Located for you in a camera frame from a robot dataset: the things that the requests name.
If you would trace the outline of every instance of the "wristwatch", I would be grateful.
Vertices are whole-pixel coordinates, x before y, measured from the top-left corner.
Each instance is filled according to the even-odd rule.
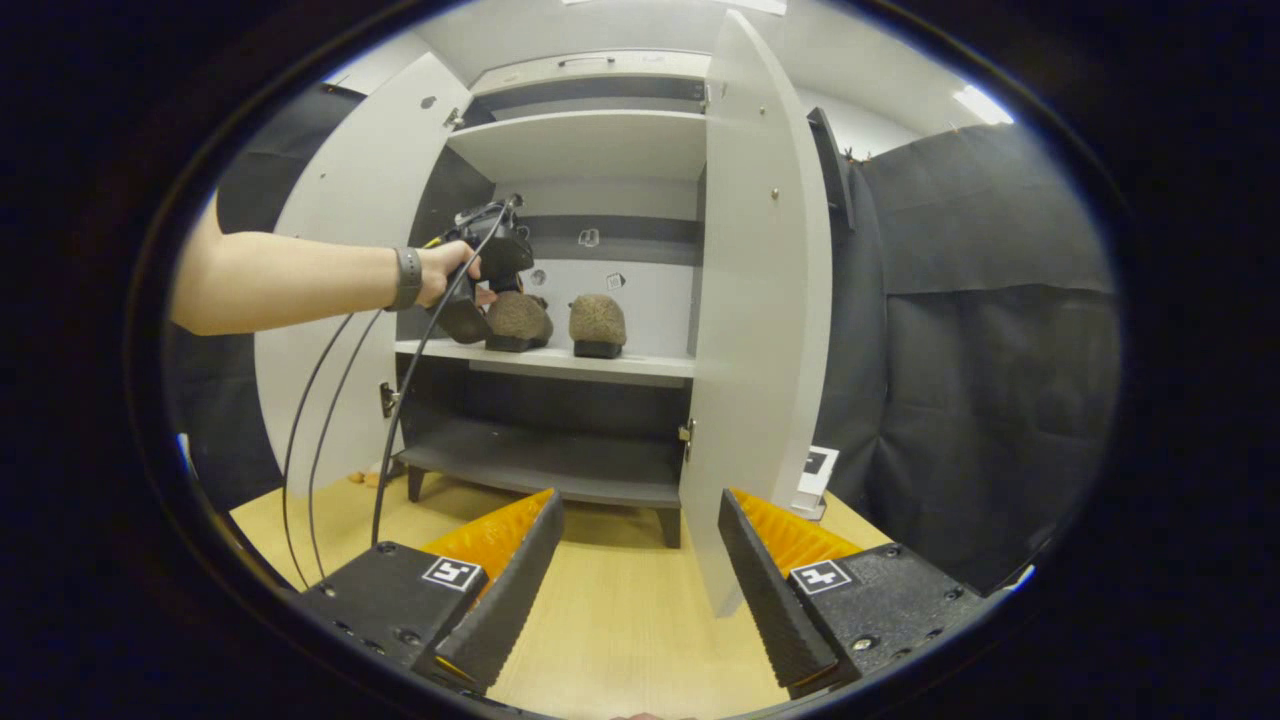
[[[399,281],[396,283],[396,301],[383,307],[388,313],[398,313],[412,307],[417,295],[422,292],[422,259],[412,247],[394,247],[399,261]]]

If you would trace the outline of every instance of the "dark gray shelf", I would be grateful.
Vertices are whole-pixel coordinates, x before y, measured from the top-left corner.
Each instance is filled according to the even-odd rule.
[[[433,413],[401,461],[490,487],[564,500],[680,507],[673,443],[540,430]]]

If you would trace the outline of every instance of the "cabinet shelf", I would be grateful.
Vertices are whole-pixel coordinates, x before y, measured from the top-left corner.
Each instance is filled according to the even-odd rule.
[[[696,181],[707,123],[696,113],[586,110],[460,129],[448,146],[492,182],[539,178]]]
[[[399,460],[463,480],[564,500],[680,507],[678,445],[543,430],[431,413]]]
[[[416,340],[396,342],[396,352],[412,354],[417,350]],[[613,360],[598,357],[576,357],[572,350],[563,347],[540,347],[526,352],[499,352],[485,350],[484,343],[460,345],[452,340],[429,340],[422,355],[433,357],[453,357],[470,360],[472,369],[488,372],[520,373],[527,368],[549,368],[561,370],[558,377],[577,379],[608,379],[609,375],[644,375],[658,378],[692,378],[692,357],[660,357],[654,355],[631,355],[625,348]]]

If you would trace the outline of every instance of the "hand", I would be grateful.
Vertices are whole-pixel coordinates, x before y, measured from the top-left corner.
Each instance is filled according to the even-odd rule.
[[[449,288],[449,273],[470,260],[475,250],[466,242],[454,240],[439,247],[419,250],[417,255],[422,260],[422,290],[417,293],[417,302],[430,307],[439,302],[440,296]],[[467,274],[471,279],[480,279],[480,258],[471,263]],[[476,288],[476,305],[488,305],[494,300],[498,300],[498,293],[483,287]]]

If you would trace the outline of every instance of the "cabinet door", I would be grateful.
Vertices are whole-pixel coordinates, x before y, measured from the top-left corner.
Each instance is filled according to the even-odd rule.
[[[741,601],[717,529],[737,487],[782,506],[813,439],[831,319],[831,228],[805,111],[737,12],[707,72],[707,234],[696,421],[680,500],[712,609]]]
[[[470,101],[467,88],[433,55],[415,60],[361,101],[320,146],[294,184],[275,232],[346,245],[403,246],[452,131],[445,119],[454,108],[465,111]],[[289,468],[288,488],[294,495],[306,492],[329,402],[372,315],[371,310],[356,314],[311,387]],[[262,419],[282,469],[302,389],[340,322],[329,318],[253,338]],[[316,466],[316,487],[380,460],[390,423],[381,413],[381,383],[397,386],[396,316],[389,313],[370,329],[343,386]],[[396,450],[402,443],[397,438]]]

